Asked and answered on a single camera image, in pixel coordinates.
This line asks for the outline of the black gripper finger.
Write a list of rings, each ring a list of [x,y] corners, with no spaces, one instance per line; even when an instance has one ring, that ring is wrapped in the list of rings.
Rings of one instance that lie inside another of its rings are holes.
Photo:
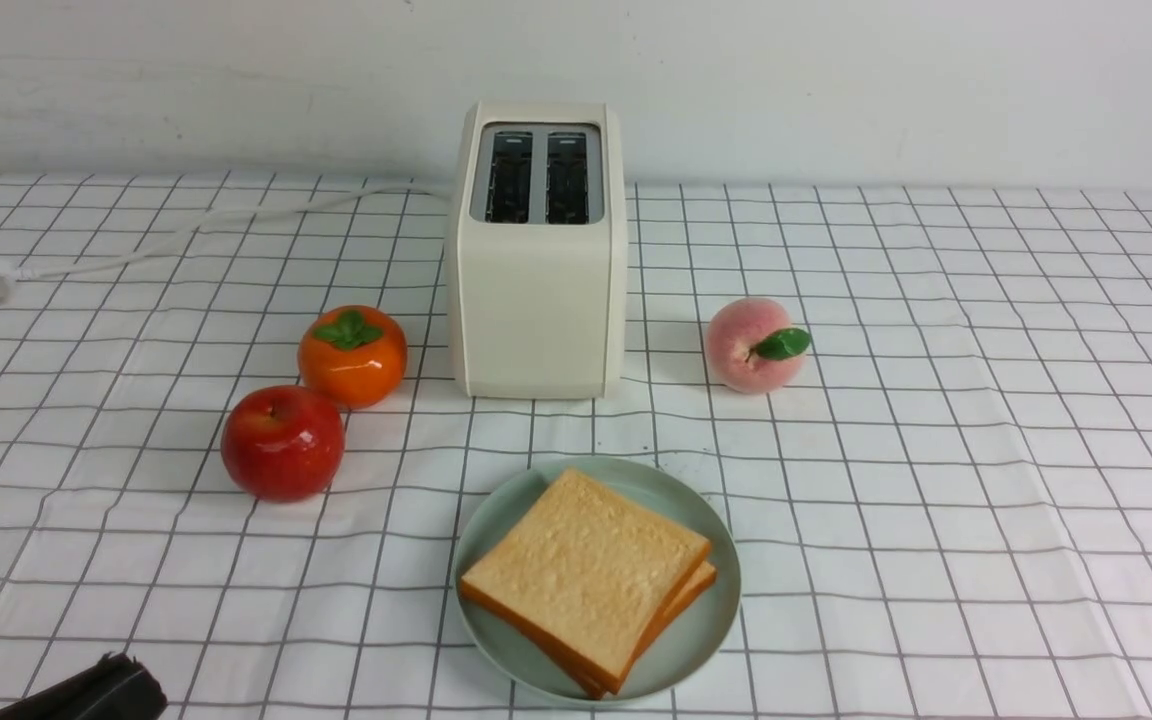
[[[159,680],[127,653],[105,653],[69,679],[0,708],[0,719],[159,719],[168,707]]]

